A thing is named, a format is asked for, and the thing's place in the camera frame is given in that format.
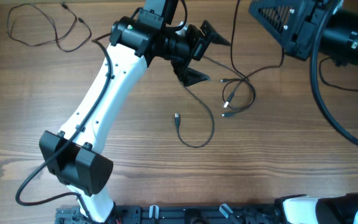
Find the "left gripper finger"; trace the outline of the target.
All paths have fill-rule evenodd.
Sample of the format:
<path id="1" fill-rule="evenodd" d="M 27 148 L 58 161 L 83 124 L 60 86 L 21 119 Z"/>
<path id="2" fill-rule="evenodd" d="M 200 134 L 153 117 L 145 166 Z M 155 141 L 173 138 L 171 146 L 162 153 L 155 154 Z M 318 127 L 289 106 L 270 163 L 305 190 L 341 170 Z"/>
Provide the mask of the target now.
<path id="1" fill-rule="evenodd" d="M 190 67 L 185 67 L 182 64 L 173 64 L 173 71 L 178 77 L 178 80 L 185 86 L 192 86 L 199 82 L 210 80 L 210 77 L 207 74 Z"/>
<path id="2" fill-rule="evenodd" d="M 225 46 L 231 45 L 231 43 L 219 34 L 207 20 L 203 21 L 200 29 L 209 42 Z"/>

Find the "black USB cable long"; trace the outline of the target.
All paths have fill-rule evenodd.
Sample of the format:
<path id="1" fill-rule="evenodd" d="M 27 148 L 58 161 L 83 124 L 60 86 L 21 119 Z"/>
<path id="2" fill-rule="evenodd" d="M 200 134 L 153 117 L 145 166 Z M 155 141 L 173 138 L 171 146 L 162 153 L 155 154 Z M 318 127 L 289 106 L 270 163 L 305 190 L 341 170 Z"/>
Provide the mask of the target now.
<path id="1" fill-rule="evenodd" d="M 250 103 L 246 106 L 243 106 L 243 107 L 240 107 L 240 108 L 236 108 L 236 109 L 232 109 L 232 111 L 230 112 L 226 112 L 226 113 L 223 113 L 222 114 L 222 117 L 226 118 L 226 117 L 231 117 L 231 116 L 234 116 L 235 114 L 238 114 L 240 112 L 243 112 L 244 110 L 248 109 L 249 106 L 254 102 L 255 100 L 255 91 L 254 91 L 254 87 L 250 84 L 249 82 L 249 78 L 243 74 L 241 74 L 240 72 L 238 72 L 234 67 L 228 67 L 227 65 L 221 63 L 221 62 L 218 62 L 208 56 L 204 56 L 205 59 L 209 60 L 210 62 L 213 62 L 215 63 L 216 65 L 219 65 L 229 71 L 231 71 L 232 73 L 236 74 L 239 78 L 231 78 L 231 79 L 222 79 L 221 82 L 222 83 L 227 83 L 226 86 L 228 86 L 228 84 L 231 84 L 231 83 L 234 83 L 234 82 L 238 82 L 237 86 L 233 89 L 233 91 L 230 93 L 230 95 L 228 96 L 227 99 L 224 98 L 223 96 L 223 102 L 224 102 L 224 107 L 225 108 L 228 108 L 229 107 L 229 103 L 232 101 L 232 99 L 234 98 L 234 95 L 235 95 L 235 92 L 237 91 L 239 85 L 241 83 L 245 83 L 249 88 L 250 88 L 250 91 L 252 93 L 252 99 L 250 101 Z M 213 116 L 213 113 L 212 111 L 210 110 L 210 108 L 201 100 L 199 99 L 194 93 L 192 93 L 184 84 L 182 84 L 183 88 L 206 110 L 207 114 L 209 115 L 209 118 L 211 120 L 211 133 L 208 137 L 208 139 L 202 143 L 201 145 L 199 146 L 193 146 L 191 144 L 188 144 L 187 142 L 185 142 L 181 136 L 180 136 L 180 122 L 181 122 L 181 117 L 178 113 L 175 113 L 175 116 L 174 116 L 174 121 L 175 121 L 175 129 L 176 129 L 176 132 L 177 132 L 177 136 L 178 136 L 178 139 L 180 140 L 180 142 L 182 144 L 184 144 L 186 147 L 190 147 L 190 148 L 193 148 L 193 149 L 197 149 L 197 148 L 202 148 L 202 147 L 205 147 L 206 145 L 209 144 L 209 142 L 212 140 L 213 138 L 213 135 L 214 135 L 214 131 L 215 131 L 215 121 L 214 121 L 214 116 Z"/>

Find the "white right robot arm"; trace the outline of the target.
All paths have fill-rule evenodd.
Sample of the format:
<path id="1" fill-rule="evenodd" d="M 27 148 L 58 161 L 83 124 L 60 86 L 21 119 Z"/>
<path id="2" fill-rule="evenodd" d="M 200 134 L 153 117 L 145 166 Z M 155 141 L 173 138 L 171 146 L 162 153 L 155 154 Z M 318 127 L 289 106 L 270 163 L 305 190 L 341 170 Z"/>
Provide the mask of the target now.
<path id="1" fill-rule="evenodd" d="M 329 112 L 318 83 L 323 82 L 322 53 L 339 66 L 358 66 L 358 14 L 343 10 L 342 1 L 252 1 L 250 15 L 280 44 L 288 56 L 310 60 L 313 98 L 326 121 L 358 146 Z M 291 196 L 277 200 L 282 223 L 358 223 L 358 193 L 342 197 Z"/>

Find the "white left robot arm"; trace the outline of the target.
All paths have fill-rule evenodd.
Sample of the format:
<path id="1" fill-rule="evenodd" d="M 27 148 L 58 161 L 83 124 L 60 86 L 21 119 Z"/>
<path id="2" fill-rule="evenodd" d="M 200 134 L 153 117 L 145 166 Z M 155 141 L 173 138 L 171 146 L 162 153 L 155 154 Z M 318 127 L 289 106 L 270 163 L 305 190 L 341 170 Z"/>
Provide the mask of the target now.
<path id="1" fill-rule="evenodd" d="M 132 87 L 155 57 L 169 60 L 179 81 L 190 86 L 208 76 L 189 64 L 200 60 L 210 44 L 227 45 L 209 22 L 201 27 L 123 17 L 115 22 L 103 65 L 75 113 L 58 133 L 46 131 L 39 146 L 45 168 L 76 195 L 87 222 L 106 223 L 115 204 L 106 183 L 113 162 L 102 155 L 107 135 Z"/>

